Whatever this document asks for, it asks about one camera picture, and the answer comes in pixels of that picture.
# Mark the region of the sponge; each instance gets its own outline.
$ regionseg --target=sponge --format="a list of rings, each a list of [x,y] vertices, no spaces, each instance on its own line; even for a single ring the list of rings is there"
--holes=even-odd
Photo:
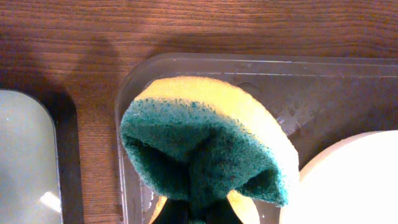
[[[284,206],[299,181],[297,151],[272,115],[215,79],[154,81],[125,112],[121,139],[144,183],[196,219],[232,190]]]

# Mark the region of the wooden surface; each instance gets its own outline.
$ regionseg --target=wooden surface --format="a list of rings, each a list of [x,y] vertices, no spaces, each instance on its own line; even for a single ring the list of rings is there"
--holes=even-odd
[[[86,223],[121,220],[114,99],[163,52],[397,58],[398,1],[1,0],[0,87],[76,104]]]

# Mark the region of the fuzzy teal material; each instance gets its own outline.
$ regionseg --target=fuzzy teal material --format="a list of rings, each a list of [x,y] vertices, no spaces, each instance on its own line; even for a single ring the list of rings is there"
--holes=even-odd
[[[238,120],[203,103],[133,101],[121,122],[121,138],[144,183],[160,195],[189,202],[194,217],[233,189],[287,203],[272,149]]]

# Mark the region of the gray container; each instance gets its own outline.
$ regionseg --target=gray container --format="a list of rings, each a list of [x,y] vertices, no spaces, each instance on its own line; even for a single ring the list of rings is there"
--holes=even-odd
[[[124,223],[148,223],[158,196],[130,163],[119,135],[130,102],[160,78],[224,80],[252,94],[292,141],[300,169],[333,143],[367,131],[398,129],[398,60],[226,54],[162,54],[123,81],[115,107]],[[255,201],[261,223],[279,222],[279,208]]]

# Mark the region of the green fabric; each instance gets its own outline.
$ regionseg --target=green fabric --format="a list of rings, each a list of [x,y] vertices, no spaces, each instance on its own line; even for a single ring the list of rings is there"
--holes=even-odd
[[[121,138],[144,183],[160,195],[189,202],[194,217],[202,217],[233,189],[287,203],[272,149],[239,120],[203,103],[133,101],[123,116]]]

